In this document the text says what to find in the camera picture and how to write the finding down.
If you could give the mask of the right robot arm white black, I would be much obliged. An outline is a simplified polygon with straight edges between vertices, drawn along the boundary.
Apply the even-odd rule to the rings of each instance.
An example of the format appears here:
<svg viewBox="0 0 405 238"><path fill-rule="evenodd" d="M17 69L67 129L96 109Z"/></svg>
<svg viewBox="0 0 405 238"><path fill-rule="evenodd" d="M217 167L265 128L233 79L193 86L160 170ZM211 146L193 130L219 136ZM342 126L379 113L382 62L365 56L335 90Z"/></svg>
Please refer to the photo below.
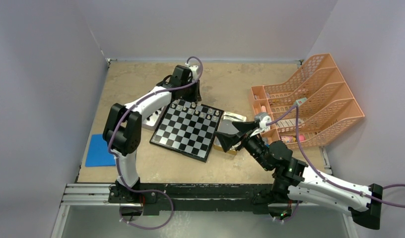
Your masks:
<svg viewBox="0 0 405 238"><path fill-rule="evenodd" d="M378 230L381 224L379 201L383 188L377 184L359 185L333 177L315 169L311 164L293 157L292 150L281 141L265 145L261 132L268 123L234 121L236 134L215 132L223 151L237 145L244 148L266 171L273 172L270 189L275 201L304 201L340 211L365 228Z"/></svg>

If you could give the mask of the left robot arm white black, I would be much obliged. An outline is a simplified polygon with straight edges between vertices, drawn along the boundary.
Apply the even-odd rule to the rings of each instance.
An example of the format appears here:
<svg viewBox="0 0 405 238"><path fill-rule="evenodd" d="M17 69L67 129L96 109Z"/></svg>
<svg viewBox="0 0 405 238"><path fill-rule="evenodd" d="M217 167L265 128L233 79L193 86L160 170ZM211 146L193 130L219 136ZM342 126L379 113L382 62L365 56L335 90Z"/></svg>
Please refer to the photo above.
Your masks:
<svg viewBox="0 0 405 238"><path fill-rule="evenodd" d="M177 65L172 74L145 95L124 105L115 103L110 108L102 136L107 142L108 152L114 157L118 173L116 186L122 188L121 197L126 202L136 202L143 193L160 193L171 200L163 191L143 190L138 185L136 154L141 141L142 123L158 109L177 99L190 97L192 101L198 101L202 72L202 65Z"/></svg>

